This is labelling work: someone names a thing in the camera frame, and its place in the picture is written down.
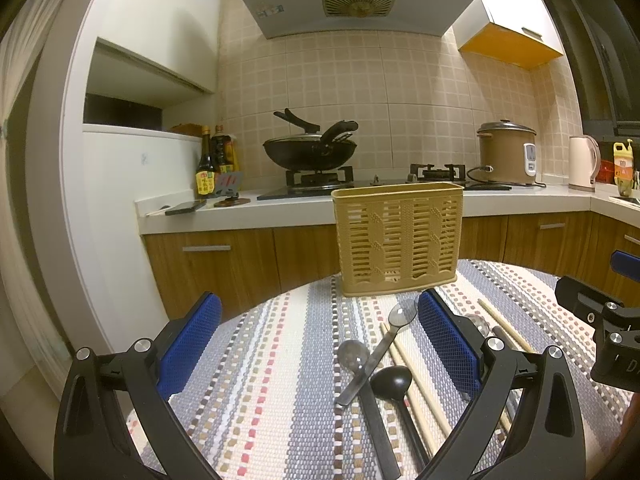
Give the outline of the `pink electric kettle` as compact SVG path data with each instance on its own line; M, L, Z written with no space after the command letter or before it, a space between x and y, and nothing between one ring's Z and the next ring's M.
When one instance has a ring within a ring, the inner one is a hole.
M579 191L594 192L596 177L601 167L597 141L586 134L571 136L568 156L568 186Z

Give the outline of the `yellow oil bottle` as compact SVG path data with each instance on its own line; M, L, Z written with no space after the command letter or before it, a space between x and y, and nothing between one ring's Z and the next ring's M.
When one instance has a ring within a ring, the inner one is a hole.
M618 194L630 197L634 188L634 150L632 140L613 144L614 181Z

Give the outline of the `steel spoon wooden handle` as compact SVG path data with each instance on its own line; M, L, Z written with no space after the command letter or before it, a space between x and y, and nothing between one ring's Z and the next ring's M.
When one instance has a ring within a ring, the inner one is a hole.
M482 316L478 314L467 314L474 326L483 335L484 338L498 337L500 338L510 349L516 350L518 347L514 344L514 341L506 333L506 331L500 325L490 325Z

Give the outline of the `brown rice cooker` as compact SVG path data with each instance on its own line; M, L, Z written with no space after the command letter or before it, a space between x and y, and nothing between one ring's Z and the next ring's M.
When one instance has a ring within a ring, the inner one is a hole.
M480 174L489 182L533 185L537 177L537 133L533 128L500 119L485 122L477 133Z

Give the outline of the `black gas stove top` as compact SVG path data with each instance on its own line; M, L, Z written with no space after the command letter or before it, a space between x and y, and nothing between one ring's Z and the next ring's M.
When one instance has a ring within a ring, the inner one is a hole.
M354 168L343 166L332 171L285 171L285 186L258 195L258 200L287 200L288 198L329 196L342 188L362 188L410 183L450 182L461 185L467 191L511 191L512 186L503 183L480 182L466 176L464 165L448 164L442 168L434 165L411 164L408 176L403 179L382 179L377 174L369 180L356 180Z

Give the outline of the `wooden chopstick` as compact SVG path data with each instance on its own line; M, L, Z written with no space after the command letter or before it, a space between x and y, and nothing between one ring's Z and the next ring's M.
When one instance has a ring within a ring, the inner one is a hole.
M448 418L445 412L442 410L442 407L439 404L439 400L437 399L436 394L434 393L433 389L427 385L427 382L418 375L416 367L413 365L412 359L410 359L410 356L408 356L408 354L405 352L401 342L396 341L394 343L394 346L399 352L401 359L409 367L409 370L412 371L414 381L418 385L418 389L421 391L421 394L424 397L424 400L428 405L428 408L430 409L432 415L434 416L434 419L438 423L439 428L442 430L442 433L446 437L448 437L451 434L452 428L450 426L450 423L448 422Z
M442 402L440 402L439 394L435 388L434 379L428 371L427 365L419 363L419 359L422 354L420 353L420 348L416 343L416 338L413 336L412 329L409 326L400 330L396 335L394 342L390 346L390 350L386 352L386 355L383 356L382 362L378 364L378 369L382 370L385 365L403 365L408 367L401 359L399 352L394 346L396 341L401 342L405 352L410 356L410 359L412 359L418 375L427 382L427 385L430 388L433 389L437 399L439 400L439 404L442 407ZM444 444L447 437L442 433L442 430L439 428L438 423L428 408L421 391L418 389L418 385L414 381L414 376L408 391L408 402L414 423L416 424L416 428L418 428L423 443L431 456L434 456Z
M506 434L511 431L511 419L508 411L505 408L502 410L502 413L500 415L500 424Z
M497 324L516 342L520 348L528 353L534 352L534 348L490 302L483 298L478 298L477 303L497 322Z

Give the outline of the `black smartphone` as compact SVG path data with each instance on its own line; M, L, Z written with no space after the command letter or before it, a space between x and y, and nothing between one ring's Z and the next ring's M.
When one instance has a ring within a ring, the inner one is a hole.
M198 211L207 204L207 200L190 200L164 209L165 216L176 216L177 214L192 214L192 212Z

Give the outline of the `black plastic ladle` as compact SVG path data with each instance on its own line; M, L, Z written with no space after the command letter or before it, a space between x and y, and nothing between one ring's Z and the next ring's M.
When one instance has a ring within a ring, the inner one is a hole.
M405 427L406 435L411 446L411 451L416 461L416 470L424 471L430 462L430 456L424 448L424 444L416 429L405 400L412 383L412 374L408 367L393 365L382 368L370 378L370 385L377 398L390 401L397 408L400 420Z

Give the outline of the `steel spoon dark handle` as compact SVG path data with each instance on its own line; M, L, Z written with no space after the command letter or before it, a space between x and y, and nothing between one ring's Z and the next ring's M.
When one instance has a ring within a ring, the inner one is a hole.
M345 340L338 347L337 359L342 367L350 370L354 373L354 377L357 377L363 371L364 364L369 359L369 350L360 341ZM378 404L376 404L374 394L367 380L359 390L358 401L369 430L382 477L384 479L398 479L400 477L400 469L383 424L382 416L378 410Z

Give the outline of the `dark vinegar bottle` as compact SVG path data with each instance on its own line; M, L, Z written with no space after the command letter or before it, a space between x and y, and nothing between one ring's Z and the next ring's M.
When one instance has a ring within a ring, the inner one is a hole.
M209 147L212 151L214 166L217 174L225 174L234 170L234 153L231 136L224 133L223 125L216 125L214 135L210 138Z

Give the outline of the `white upper cabinet orange bottom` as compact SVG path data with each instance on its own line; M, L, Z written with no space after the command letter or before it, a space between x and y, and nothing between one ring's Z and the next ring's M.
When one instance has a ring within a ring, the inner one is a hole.
M460 52L526 70L564 54L542 0L474 0L452 25Z

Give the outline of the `tan plastic utensil basket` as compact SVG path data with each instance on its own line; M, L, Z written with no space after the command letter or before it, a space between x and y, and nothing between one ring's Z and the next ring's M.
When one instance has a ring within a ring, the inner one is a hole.
M344 188L332 200L345 296L398 294L457 279L462 186Z

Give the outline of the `black wok with lid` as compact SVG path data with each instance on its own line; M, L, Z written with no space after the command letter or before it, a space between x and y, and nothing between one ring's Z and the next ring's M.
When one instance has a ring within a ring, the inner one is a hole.
M344 165L355 153L357 144L350 137L359 128L354 120L340 120L325 132L286 108L274 116L302 128L295 136L268 139L262 144L268 157L278 166L292 171L328 171Z

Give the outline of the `dark soy sauce bottle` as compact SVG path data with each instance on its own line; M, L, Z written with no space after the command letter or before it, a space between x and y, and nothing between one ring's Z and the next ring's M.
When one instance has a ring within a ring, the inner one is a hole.
M202 128L201 157L195 171L198 196L206 198L215 192L215 166L210 154L210 129Z

